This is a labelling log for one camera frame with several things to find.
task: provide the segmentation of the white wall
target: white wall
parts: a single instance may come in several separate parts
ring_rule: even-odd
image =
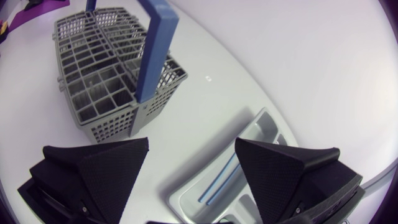
[[[398,46],[378,1],[171,2],[246,67],[299,146],[340,148],[363,182],[398,157]]]

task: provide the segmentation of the blue strip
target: blue strip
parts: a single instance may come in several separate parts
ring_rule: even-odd
[[[203,193],[203,195],[200,196],[198,202],[202,203],[204,199],[207,197],[207,195],[211,192],[211,190],[213,190],[216,184],[220,181],[221,177],[224,175],[225,171],[228,169],[229,165],[231,165],[235,155],[236,154],[234,152],[234,154],[231,156],[231,158],[229,158],[228,162],[225,164],[221,172],[217,175],[216,179],[213,180],[210,186],[206,189],[205,193]]]
[[[225,186],[228,185],[228,183],[231,181],[232,177],[234,177],[234,175],[236,174],[236,171],[238,171],[239,167],[241,167],[240,164],[238,164],[234,171],[232,171],[232,173],[229,175],[229,177],[224,181],[223,185],[221,185],[221,187],[219,187],[219,189],[216,191],[216,193],[211,196],[211,198],[206,202],[207,205],[211,205],[216,198],[219,196],[219,194],[224,190]]]
[[[97,4],[97,0],[87,0],[86,12],[94,11],[96,4]]]
[[[160,73],[178,23],[178,15],[164,0],[139,0],[150,15],[136,98],[143,103],[155,95]]]

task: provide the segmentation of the basket handle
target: basket handle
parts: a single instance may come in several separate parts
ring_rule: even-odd
[[[137,101],[143,103],[155,96],[178,15],[165,0],[138,1],[150,16],[136,89]]]

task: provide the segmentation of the white table surface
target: white table surface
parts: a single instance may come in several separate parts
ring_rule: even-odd
[[[124,6],[143,25],[149,23],[135,1],[103,0],[97,6]],[[90,144],[59,92],[52,40],[53,23],[84,8],[85,1],[71,1],[18,27],[0,45],[0,180],[21,223],[39,222],[17,189],[30,178],[29,169],[44,158],[42,147]],[[162,114],[135,136],[147,136],[150,151],[121,223],[178,222],[166,196],[224,149],[262,107],[286,125],[238,61],[194,20],[176,11],[180,22],[170,49],[189,77]]]
[[[171,0],[260,84],[301,147],[372,179],[398,157],[398,45],[375,0]]]

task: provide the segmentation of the textured black pad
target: textured black pad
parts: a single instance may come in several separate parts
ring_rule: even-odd
[[[235,152],[264,224],[276,223],[303,174],[338,160],[337,148],[301,149],[237,138]]]
[[[46,159],[77,170],[108,223],[119,223],[148,152],[148,139],[76,148],[44,147]]]

